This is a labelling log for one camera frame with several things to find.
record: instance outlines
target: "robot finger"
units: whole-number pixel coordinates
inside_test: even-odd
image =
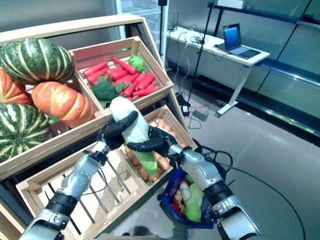
[[[127,147],[133,151],[145,153],[160,150],[164,147],[164,145],[165,141],[157,137],[144,142],[129,142]]]

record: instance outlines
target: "carrot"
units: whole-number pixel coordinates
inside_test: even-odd
[[[106,74],[112,74],[112,73],[115,73],[117,71],[121,71],[123,70],[121,67],[114,67],[114,68],[109,68],[109,70],[106,72]]]
[[[121,77],[121,78],[119,78],[118,80],[116,80],[115,81],[115,84],[118,84],[118,83],[120,83],[120,82],[123,82],[123,83],[125,83],[125,84],[127,84],[127,83],[129,83],[129,78],[131,77],[131,75],[125,75],[125,76],[123,76],[123,77]]]
[[[86,79],[87,79],[89,82],[91,82],[91,83],[93,83],[93,84],[96,84],[96,83],[97,83],[97,80],[98,80],[98,77],[99,77],[100,75],[102,75],[102,74],[105,74],[108,69],[109,69],[109,68],[107,68],[107,67],[104,68],[104,69],[101,69],[101,70],[99,70],[99,71],[91,74],[91,75],[88,76]]]
[[[83,75],[87,78],[91,74],[98,72],[99,70],[105,68],[108,65],[108,61],[103,61],[93,66],[88,67],[86,70],[83,71]]]
[[[155,80],[155,78],[156,78],[155,75],[147,73],[146,77],[139,82],[137,89],[138,90],[146,89],[149,86],[149,84],[151,84],[152,81]]]
[[[131,77],[130,77],[130,83],[133,83],[137,78],[138,78],[138,76],[139,76],[139,73],[136,73],[136,74],[134,74],[134,75],[131,75]]]
[[[137,70],[134,66],[131,66],[130,64],[124,62],[124,61],[121,61],[119,58],[117,57],[113,57],[112,58],[112,61],[119,65],[120,67],[122,67],[125,71],[127,71],[128,74],[136,74],[137,73]]]
[[[128,73],[124,70],[122,71],[116,71],[116,72],[113,72],[110,74],[110,76],[112,77],[112,80],[113,81],[116,81],[124,76],[126,76]]]
[[[146,96],[148,94],[152,94],[155,91],[157,91],[157,89],[155,87],[149,88],[149,89],[143,89],[143,90],[139,90],[139,91],[135,91],[133,93],[134,97],[143,97]]]
[[[144,79],[147,75],[145,73],[140,73],[139,76],[136,78],[138,81]]]
[[[124,95],[125,95],[126,97],[131,97],[132,94],[134,93],[134,91],[135,91],[138,83],[139,83],[139,81],[138,81],[138,79],[136,79],[136,80],[132,83],[131,86],[128,86],[128,87],[124,90]]]
[[[154,86],[155,86],[155,85],[151,83],[149,86],[146,87],[146,89],[153,88]]]

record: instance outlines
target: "desk leg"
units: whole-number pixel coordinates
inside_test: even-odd
[[[187,133],[189,133],[188,127],[187,127],[185,119],[184,119],[184,116],[183,116],[183,114],[181,112],[181,109],[179,107],[180,105],[178,103],[177,97],[176,97],[176,95],[174,93],[174,90],[172,88],[169,91],[169,95],[170,95],[170,97],[171,97],[171,99],[173,101],[174,108],[175,108],[176,112],[178,113],[178,117],[180,119],[182,127],[186,130]]]
[[[221,117],[221,115],[223,115],[224,113],[226,113],[227,111],[229,111],[233,106],[235,106],[238,102],[236,101],[242,87],[244,86],[245,82],[247,81],[247,78],[251,72],[252,66],[243,66],[244,69],[242,71],[241,74],[241,82],[239,83],[239,85],[236,87],[236,89],[234,90],[230,101],[222,108],[220,108],[216,113],[215,116],[217,118]]]

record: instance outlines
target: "daikon radish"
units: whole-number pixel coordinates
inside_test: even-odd
[[[125,131],[122,132],[122,136],[126,143],[141,143],[149,140],[148,131],[149,125],[136,108],[136,106],[124,97],[116,97],[110,104],[110,110],[112,117],[115,121],[119,121],[127,117],[132,111],[138,112],[137,120],[131,124]],[[136,158],[139,160],[142,166],[148,174],[155,174],[157,171],[157,161],[152,152],[136,152],[132,151]]]

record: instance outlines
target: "robotic arm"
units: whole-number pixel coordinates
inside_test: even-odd
[[[73,171],[66,176],[45,208],[40,210],[25,229],[19,240],[63,240],[64,230],[82,194],[89,188],[92,176],[108,160],[107,154],[119,148],[124,142],[121,133],[138,117],[136,111],[115,122],[113,118],[99,131],[97,143],[91,151],[76,162]]]
[[[182,147],[172,135],[156,127],[149,129],[150,140],[128,143],[138,152],[156,151],[169,157],[170,165],[189,174],[211,203],[217,218],[217,229],[223,240],[246,240],[261,232],[239,199],[223,181],[217,168],[191,147]]]
[[[86,151],[66,176],[52,199],[26,228],[19,240],[63,240],[64,230],[82,194],[91,184],[92,176],[108,160],[107,153],[119,148],[125,141],[121,133],[138,117],[136,111],[115,122],[113,118],[99,131],[97,144]],[[203,190],[217,218],[217,229],[223,240],[246,240],[260,236],[260,230],[238,198],[225,184],[216,167],[190,147],[178,145],[168,132],[157,127],[149,128],[149,139],[127,146],[138,152],[155,151],[169,157],[170,165],[188,173]]]

